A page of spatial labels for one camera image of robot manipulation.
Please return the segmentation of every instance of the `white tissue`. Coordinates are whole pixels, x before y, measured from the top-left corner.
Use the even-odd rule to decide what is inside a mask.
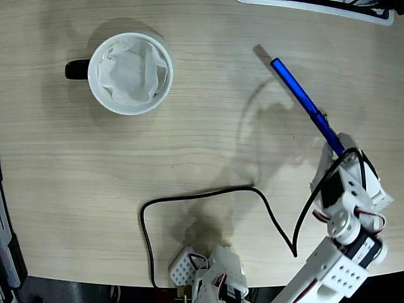
[[[163,88],[168,69],[158,49],[137,38],[112,44],[98,65],[98,80],[123,105],[150,101]]]

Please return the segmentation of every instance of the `perforated bracket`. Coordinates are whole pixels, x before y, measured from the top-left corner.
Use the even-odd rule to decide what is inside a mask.
[[[184,250],[180,253],[177,259],[172,263],[170,267],[170,277],[171,280],[177,286],[193,286],[196,276],[196,269],[191,264],[189,260],[189,254],[194,254],[195,250],[192,246],[186,246]],[[201,267],[198,259],[194,262],[197,266]]]
[[[337,250],[330,238],[324,238],[307,259],[316,278],[328,288],[351,298],[369,276],[369,272]]]

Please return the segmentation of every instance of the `black cable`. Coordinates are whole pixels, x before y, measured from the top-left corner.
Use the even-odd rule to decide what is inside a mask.
[[[151,201],[147,202],[146,204],[144,204],[141,207],[141,210],[140,210],[140,225],[141,225],[141,229],[143,231],[143,235],[145,237],[146,246],[147,246],[147,252],[148,252],[149,263],[150,263],[150,280],[151,280],[151,284],[153,285],[153,287],[155,289],[163,290],[164,288],[158,287],[157,284],[156,284],[156,281],[155,281],[153,250],[152,250],[152,245],[150,244],[150,239],[149,239],[147,229],[146,229],[146,224],[145,224],[145,210],[146,210],[146,208],[148,208],[149,206],[151,206],[153,204],[157,204],[157,203],[161,203],[161,202],[185,201],[185,200],[209,198],[209,197],[213,197],[213,196],[218,196],[219,194],[234,193],[234,192],[237,192],[237,191],[252,191],[252,192],[256,193],[263,200],[263,202],[265,204],[265,207],[266,207],[266,210],[268,211],[268,214],[270,215],[270,218],[272,220],[272,223],[274,224],[275,228],[277,229],[279,234],[282,236],[282,238],[285,240],[285,242],[286,242],[287,246],[289,247],[289,249],[292,250],[292,243],[289,240],[289,238],[287,237],[286,233],[281,228],[281,226],[279,225],[278,221],[276,220],[276,218],[275,218],[275,216],[274,216],[274,214],[273,214],[273,212],[271,210],[271,206],[270,206],[268,200],[266,199],[264,194],[259,189],[256,189],[255,187],[251,187],[251,186],[235,186],[235,187],[229,187],[229,188],[226,188],[226,189],[221,189],[221,190],[218,190],[218,191],[212,191],[212,192],[203,193],[203,194],[192,194],[192,195],[187,195],[187,196],[176,196],[176,197],[154,199],[154,200],[151,200]]]
[[[297,238],[299,236],[300,228],[302,227],[303,220],[307,215],[307,212],[310,209],[310,206],[312,205],[313,201],[316,199],[316,196],[319,194],[322,186],[324,183],[327,181],[327,179],[333,174],[333,172],[340,166],[340,164],[351,154],[356,154],[358,160],[359,160],[359,167],[360,167],[360,179],[362,181],[362,187],[366,190],[366,176],[365,176],[365,164],[364,164],[364,159],[362,157],[362,154],[358,149],[352,147],[348,148],[345,150],[338,159],[335,160],[333,165],[331,165],[330,169],[326,171],[324,176],[321,178],[320,182],[318,182],[316,188],[314,188],[314,191],[311,193],[309,199],[305,203],[302,212],[299,215],[299,218],[297,219],[295,230],[293,232],[293,240],[292,240],[292,253],[295,257],[297,257]]]
[[[193,199],[203,199],[203,198],[209,198],[213,196],[218,196],[220,194],[228,194],[228,193],[234,193],[237,191],[252,191],[256,193],[264,202],[266,210],[272,220],[272,223],[274,224],[275,228],[279,232],[279,234],[282,236],[284,241],[286,242],[287,246],[291,250],[292,254],[294,257],[297,257],[297,239],[299,236],[300,228],[303,224],[303,220],[307,215],[307,212],[309,211],[310,206],[312,205],[314,199],[316,196],[319,194],[323,184],[325,181],[331,176],[331,174],[338,168],[338,166],[351,154],[356,154],[358,160],[359,160],[359,166],[360,166],[360,177],[361,177],[361,182],[362,182],[362,187],[366,190],[366,176],[365,176],[365,166],[364,166],[364,159],[362,157],[362,154],[358,151],[356,148],[348,148],[345,150],[342,155],[335,160],[335,162],[331,165],[330,169],[327,170],[327,172],[324,174],[324,176],[321,178],[321,180],[318,182],[316,188],[313,190],[312,194],[310,195],[309,199],[307,200],[306,204],[304,205],[302,212],[299,215],[299,218],[296,222],[295,230],[293,233],[293,241],[291,242],[289,238],[287,237],[286,233],[283,231],[281,226],[279,225],[278,221],[276,220],[271,206],[266,199],[265,195],[259,190],[256,189],[255,187],[252,186],[234,186],[234,187],[229,187],[226,189],[221,189],[218,191],[212,191],[208,193],[202,193],[202,194],[191,194],[191,195],[186,195],[186,196],[175,196],[175,197],[168,197],[168,198],[158,198],[151,200],[147,203],[145,203],[140,210],[140,224],[141,228],[143,231],[143,235],[145,237],[145,242],[147,246],[147,252],[148,252],[148,257],[149,257],[149,263],[150,263],[150,280],[151,284],[155,289],[158,290],[163,290],[164,288],[158,287],[155,281],[155,269],[154,269],[154,256],[153,256],[153,250],[152,250],[152,245],[150,243],[150,238],[147,233],[146,229],[146,223],[145,223],[145,211],[146,208],[148,208],[151,205],[161,203],[161,202],[169,202],[169,201],[186,201],[186,200],[193,200]]]

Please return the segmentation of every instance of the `wire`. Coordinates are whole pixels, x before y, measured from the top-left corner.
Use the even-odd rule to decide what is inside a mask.
[[[317,220],[319,220],[320,222],[323,223],[327,223],[330,218],[326,217],[324,214],[322,214],[321,212],[317,211],[317,210],[313,210],[312,212],[313,216],[315,216],[317,218]]]
[[[187,196],[176,196],[176,197],[154,199],[154,200],[151,200],[151,201],[145,203],[141,207],[140,214],[139,214],[139,220],[140,220],[140,225],[141,225],[141,229],[142,229],[142,232],[143,232],[143,236],[145,237],[146,248],[147,248],[147,253],[148,253],[148,258],[149,258],[150,280],[151,280],[151,284],[153,285],[153,287],[155,289],[164,290],[164,288],[161,288],[161,287],[157,286],[156,281],[155,281],[155,265],[154,265],[153,249],[152,249],[152,245],[150,243],[150,238],[149,238],[149,235],[148,235],[148,232],[147,232],[147,229],[146,229],[146,223],[145,223],[145,211],[146,211],[146,209],[151,205],[154,205],[154,204],[157,204],[157,203],[162,203],[162,202],[182,201],[182,200],[186,201],[186,200],[193,200],[193,199],[202,199],[202,198],[209,198],[209,197],[213,197],[213,196],[218,196],[220,194],[235,193],[235,192],[239,192],[239,191],[252,191],[252,192],[256,193],[262,199],[262,201],[265,204],[266,210],[268,211],[268,214],[269,214],[275,228],[277,229],[279,234],[282,236],[282,238],[285,240],[285,242],[286,242],[287,246],[289,247],[289,249],[292,250],[292,243],[289,240],[289,238],[287,237],[286,233],[281,228],[281,226],[279,225],[278,221],[276,220],[268,200],[266,199],[264,194],[259,189],[256,189],[255,187],[252,187],[252,186],[234,186],[234,187],[229,187],[229,188],[221,189],[221,190],[218,190],[218,191],[212,191],[212,192],[202,193],[202,194],[192,194],[192,195],[187,195]]]
[[[188,258],[189,258],[189,260],[191,261],[192,265],[195,267],[196,270],[198,270],[199,268],[196,266],[196,264],[195,264],[195,262],[193,260],[193,257],[203,259],[205,261],[206,267],[202,267],[200,269],[206,269],[206,270],[209,269],[209,261],[205,256],[203,256],[201,254],[194,254],[194,253],[188,254]]]
[[[116,303],[119,303],[119,301],[121,300],[121,287],[118,285],[118,296],[116,298]]]
[[[297,298],[293,301],[293,303],[297,303],[298,301],[300,301],[301,299],[303,299],[303,297],[305,295],[307,295],[307,293],[315,286],[315,284],[317,284],[317,280],[314,279],[313,282],[311,282],[309,284],[309,286],[307,286],[307,288],[305,290],[303,290],[300,295],[297,296]]]
[[[360,178],[362,181],[362,187],[366,190],[366,176],[365,176],[365,164],[364,164],[364,159],[362,158],[362,155],[360,154],[360,151],[358,151],[357,148],[351,147],[346,149],[342,155],[334,161],[334,163],[331,165],[330,169],[326,171],[324,176],[321,178],[320,182],[318,182],[316,188],[314,188],[313,192],[311,193],[309,199],[305,203],[302,212],[299,215],[299,218],[297,219],[295,230],[293,232],[293,239],[292,239],[292,253],[295,257],[297,257],[297,238],[299,237],[299,232],[300,228],[302,227],[303,220],[307,215],[307,212],[309,211],[310,206],[312,205],[313,201],[316,199],[317,195],[319,194],[321,188],[323,187],[324,183],[327,181],[327,179],[333,174],[334,171],[340,166],[340,164],[351,154],[356,154],[358,160],[359,160],[359,167],[360,167]]]
[[[374,231],[373,231],[373,234],[378,234],[378,233],[380,233],[380,232],[386,227],[387,218],[386,218],[385,216],[383,216],[381,213],[373,213],[373,212],[371,212],[371,211],[359,210],[359,209],[356,209],[354,212],[356,212],[356,213],[363,213],[363,214],[365,214],[365,215],[370,215],[370,216],[376,216],[376,217],[379,217],[379,218],[383,221],[382,226],[379,227],[378,229],[374,230]]]
[[[218,289],[217,289],[217,299],[220,301],[220,291],[222,290],[223,284],[226,282],[227,275],[222,274],[221,275],[222,279],[220,280]]]
[[[326,171],[324,176],[321,178],[321,180],[318,182],[316,188],[314,188],[313,192],[311,193],[309,199],[305,203],[299,218],[297,219],[294,233],[293,233],[293,239],[292,242],[289,240],[287,237],[286,233],[283,231],[281,228],[280,224],[275,218],[275,215],[272,212],[271,206],[266,199],[265,195],[259,190],[256,189],[255,187],[252,186],[234,186],[234,187],[228,187],[225,189],[217,190],[217,191],[212,191],[212,192],[207,192],[207,193],[202,193],[202,194],[192,194],[192,195],[185,195],[185,196],[174,196],[174,197],[167,197],[167,198],[158,198],[151,200],[147,203],[145,203],[140,210],[140,225],[141,229],[143,232],[143,236],[145,237],[145,242],[146,242],[146,248],[147,248],[147,253],[148,253],[148,258],[149,258],[149,264],[150,264],[150,280],[151,284],[155,289],[158,290],[164,290],[164,288],[158,287],[155,281],[155,265],[154,265],[154,256],[153,256],[153,249],[152,245],[150,242],[150,238],[146,229],[146,223],[145,223],[145,211],[146,209],[154,204],[157,203],[162,203],[162,202],[169,202],[169,201],[187,201],[187,200],[193,200],[193,199],[202,199],[202,198],[209,198],[213,196],[218,196],[220,194],[228,194],[228,193],[235,193],[239,191],[251,191],[256,193],[263,203],[265,204],[266,210],[272,220],[272,223],[274,224],[275,228],[279,232],[279,234],[282,236],[284,239],[286,245],[289,247],[291,250],[293,256],[296,258],[297,257],[297,239],[299,237],[299,232],[300,228],[302,227],[303,220],[307,215],[307,212],[309,211],[310,206],[312,205],[313,201],[315,200],[316,196],[319,194],[322,186],[324,183],[327,181],[327,179],[331,176],[331,174],[338,168],[338,166],[351,154],[356,154],[358,160],[359,160],[359,166],[360,166],[360,176],[361,176],[361,181],[362,181],[362,187],[366,190],[366,177],[365,177],[365,167],[364,167],[364,159],[362,157],[362,154],[359,152],[358,149],[356,148],[348,148],[346,149],[342,155],[337,158],[334,163],[331,165],[330,169]]]

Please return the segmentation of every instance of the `dark background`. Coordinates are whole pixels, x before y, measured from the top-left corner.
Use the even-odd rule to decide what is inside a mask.
[[[401,297],[396,286],[404,278],[404,272],[368,278],[350,299],[341,302],[384,302],[388,297]],[[252,303],[269,303],[283,287],[250,288],[248,299]],[[17,291],[20,303],[116,303],[117,287],[110,299],[111,286],[88,283],[66,282],[44,278],[27,277],[22,289]],[[120,303],[172,303],[183,302],[175,299],[176,290],[156,291],[146,287],[121,287]]]

